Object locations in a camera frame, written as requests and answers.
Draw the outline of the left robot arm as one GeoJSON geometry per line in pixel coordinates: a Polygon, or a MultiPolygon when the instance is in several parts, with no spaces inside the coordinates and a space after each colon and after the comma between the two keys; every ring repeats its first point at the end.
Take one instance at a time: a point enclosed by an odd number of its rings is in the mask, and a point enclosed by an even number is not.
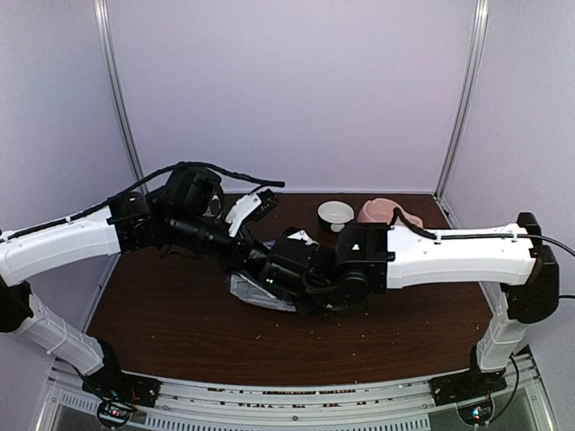
{"type": "Polygon", "coordinates": [[[29,278],[77,261],[179,246],[240,268],[261,246],[239,237],[260,210],[259,191],[284,182],[182,162],[157,170],[85,210],[1,235],[1,331],[67,361],[111,399],[129,389],[112,346],[53,313],[29,278]]]}

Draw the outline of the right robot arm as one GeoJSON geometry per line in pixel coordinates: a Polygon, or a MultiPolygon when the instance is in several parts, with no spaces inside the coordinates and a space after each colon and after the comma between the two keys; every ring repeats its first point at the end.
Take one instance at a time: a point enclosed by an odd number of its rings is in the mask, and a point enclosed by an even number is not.
{"type": "Polygon", "coordinates": [[[390,223],[351,223],[330,249],[305,239],[274,242],[257,279],[293,302],[340,311],[371,294],[437,283],[500,285],[496,311],[461,376],[466,395],[481,395],[495,381],[528,325],[559,304],[559,265],[535,217],[479,230],[428,231],[396,208],[390,223]]]}

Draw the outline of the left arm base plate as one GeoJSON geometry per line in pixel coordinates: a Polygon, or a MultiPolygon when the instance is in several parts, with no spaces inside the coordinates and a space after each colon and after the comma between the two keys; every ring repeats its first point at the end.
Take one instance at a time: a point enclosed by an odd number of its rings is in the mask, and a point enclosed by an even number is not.
{"type": "Polygon", "coordinates": [[[79,374],[82,390],[100,400],[112,401],[128,407],[155,406],[161,383],[154,378],[120,372],[111,374],[79,374]]]}

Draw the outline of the purple pet food bag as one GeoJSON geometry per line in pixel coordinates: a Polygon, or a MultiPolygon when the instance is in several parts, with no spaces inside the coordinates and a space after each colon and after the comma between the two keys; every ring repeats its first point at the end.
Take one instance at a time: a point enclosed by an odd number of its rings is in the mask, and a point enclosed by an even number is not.
{"type": "MultiPolygon", "coordinates": [[[[268,257],[278,242],[279,240],[262,243],[268,248],[268,257]]],[[[272,269],[268,258],[259,274],[228,271],[228,290],[234,297],[249,305],[276,312],[296,313],[296,294],[290,285],[290,279],[278,269],[272,269]]]]}

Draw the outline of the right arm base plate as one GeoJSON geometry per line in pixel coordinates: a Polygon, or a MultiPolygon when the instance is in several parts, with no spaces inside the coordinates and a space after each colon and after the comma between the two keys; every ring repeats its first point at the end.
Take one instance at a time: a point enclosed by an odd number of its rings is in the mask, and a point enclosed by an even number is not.
{"type": "Polygon", "coordinates": [[[432,378],[429,381],[436,406],[481,398],[507,388],[504,372],[480,373],[467,370],[457,374],[432,378]]]}

